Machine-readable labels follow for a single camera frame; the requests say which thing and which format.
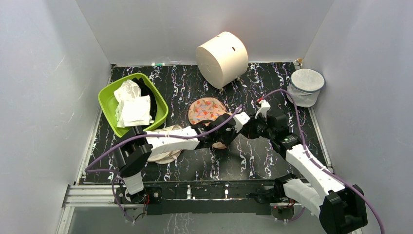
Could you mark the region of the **floral mesh laundry bag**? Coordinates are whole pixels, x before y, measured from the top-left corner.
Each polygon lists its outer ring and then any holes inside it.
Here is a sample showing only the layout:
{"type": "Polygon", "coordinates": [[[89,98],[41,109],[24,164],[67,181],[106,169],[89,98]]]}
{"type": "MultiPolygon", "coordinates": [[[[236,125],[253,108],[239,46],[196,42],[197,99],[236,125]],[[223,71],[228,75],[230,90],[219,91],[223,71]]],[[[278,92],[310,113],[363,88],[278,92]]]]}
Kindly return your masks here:
{"type": "Polygon", "coordinates": [[[219,116],[230,114],[226,107],[216,98],[205,97],[194,101],[188,110],[188,120],[190,124],[203,124],[208,126],[219,116]]]}

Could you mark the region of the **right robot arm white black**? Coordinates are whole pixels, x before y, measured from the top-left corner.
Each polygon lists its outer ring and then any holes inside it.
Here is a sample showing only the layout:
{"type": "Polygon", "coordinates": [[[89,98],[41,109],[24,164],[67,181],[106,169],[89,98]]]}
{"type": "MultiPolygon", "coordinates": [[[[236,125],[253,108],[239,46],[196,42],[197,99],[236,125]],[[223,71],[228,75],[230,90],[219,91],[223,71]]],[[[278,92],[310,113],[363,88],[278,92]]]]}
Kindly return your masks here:
{"type": "Polygon", "coordinates": [[[293,165],[307,180],[293,175],[276,179],[274,195],[281,202],[298,201],[319,218],[328,234],[348,234],[367,225],[367,212],[362,190],[353,191],[330,175],[317,158],[304,148],[302,139],[289,131],[284,114],[263,116],[262,113],[235,115],[235,129],[247,138],[264,137],[272,148],[293,165]]]}

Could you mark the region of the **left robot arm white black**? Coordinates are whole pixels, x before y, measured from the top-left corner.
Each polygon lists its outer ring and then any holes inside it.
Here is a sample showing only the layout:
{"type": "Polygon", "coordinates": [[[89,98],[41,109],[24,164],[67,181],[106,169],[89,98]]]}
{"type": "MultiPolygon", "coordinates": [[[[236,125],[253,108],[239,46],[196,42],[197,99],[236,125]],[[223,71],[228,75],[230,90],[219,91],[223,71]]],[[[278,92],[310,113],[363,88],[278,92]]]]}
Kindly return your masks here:
{"type": "Polygon", "coordinates": [[[113,147],[113,156],[120,177],[126,187],[124,196],[134,203],[145,198],[141,171],[151,156],[173,151],[210,148],[215,143],[229,144],[241,131],[245,122],[240,115],[224,114],[205,125],[198,124],[163,132],[143,131],[134,127],[130,138],[113,147]]]}

